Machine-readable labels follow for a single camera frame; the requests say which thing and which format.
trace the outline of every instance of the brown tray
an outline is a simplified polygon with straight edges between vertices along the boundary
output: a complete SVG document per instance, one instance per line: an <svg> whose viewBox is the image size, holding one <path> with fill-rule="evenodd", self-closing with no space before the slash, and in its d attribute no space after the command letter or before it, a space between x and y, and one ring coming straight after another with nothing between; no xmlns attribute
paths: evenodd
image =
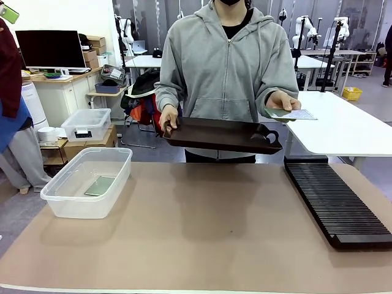
<svg viewBox="0 0 392 294"><path fill-rule="evenodd" d="M178 118L178 128L165 123L164 138L172 146L275 154L282 150L279 134L263 124L203 118ZM273 134L274 141L267 137Z"/></svg>

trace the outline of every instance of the hood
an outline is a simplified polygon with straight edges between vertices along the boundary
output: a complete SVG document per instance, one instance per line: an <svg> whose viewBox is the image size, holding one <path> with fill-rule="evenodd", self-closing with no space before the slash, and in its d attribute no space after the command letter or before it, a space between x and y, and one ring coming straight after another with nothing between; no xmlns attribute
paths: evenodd
<svg viewBox="0 0 392 294"><path fill-rule="evenodd" d="M218 14L216 13L214 0L210 0L208 5L203 6L200 10L196 11L195 15L200 17L207 26L220 26L221 24ZM262 28L264 25L273 22L274 18L272 16L268 15L265 17L261 11L254 7L251 21L245 27L246 30L242 31L241 35L243 36L241 36L239 39Z"/></svg>

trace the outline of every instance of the shoe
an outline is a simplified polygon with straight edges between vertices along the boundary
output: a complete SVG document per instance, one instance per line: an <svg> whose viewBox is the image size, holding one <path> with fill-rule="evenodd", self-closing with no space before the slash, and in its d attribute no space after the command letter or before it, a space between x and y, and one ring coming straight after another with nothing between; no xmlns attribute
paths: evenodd
<svg viewBox="0 0 392 294"><path fill-rule="evenodd" d="M26 195L29 192L29 188L23 188L23 189L19 189L19 193L21 195Z"/></svg>

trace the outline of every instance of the blue bin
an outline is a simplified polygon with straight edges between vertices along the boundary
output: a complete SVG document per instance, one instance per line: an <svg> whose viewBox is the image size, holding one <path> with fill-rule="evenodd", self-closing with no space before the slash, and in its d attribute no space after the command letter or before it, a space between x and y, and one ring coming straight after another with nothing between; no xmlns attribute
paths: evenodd
<svg viewBox="0 0 392 294"><path fill-rule="evenodd" d="M117 94L120 92L120 86L102 86L102 83L96 84L96 92L101 94Z"/></svg>

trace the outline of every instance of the hand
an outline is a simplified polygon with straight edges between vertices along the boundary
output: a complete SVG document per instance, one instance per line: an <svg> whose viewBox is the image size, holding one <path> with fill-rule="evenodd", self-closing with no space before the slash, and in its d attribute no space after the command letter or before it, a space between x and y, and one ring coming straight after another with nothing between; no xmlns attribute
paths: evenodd
<svg viewBox="0 0 392 294"><path fill-rule="evenodd" d="M286 111L292 111L301 109L301 102L290 97L286 92L278 90L269 96L265 106L267 108L278 108Z"/></svg>
<svg viewBox="0 0 392 294"><path fill-rule="evenodd" d="M166 131L165 130L165 122L170 121L170 126L173 129L177 129L177 117L178 117L178 110L170 105L170 104L166 104L164 109L162 110L162 113L160 115L160 119L159 119L159 124L160 124L160 128L162 129L162 131Z"/></svg>

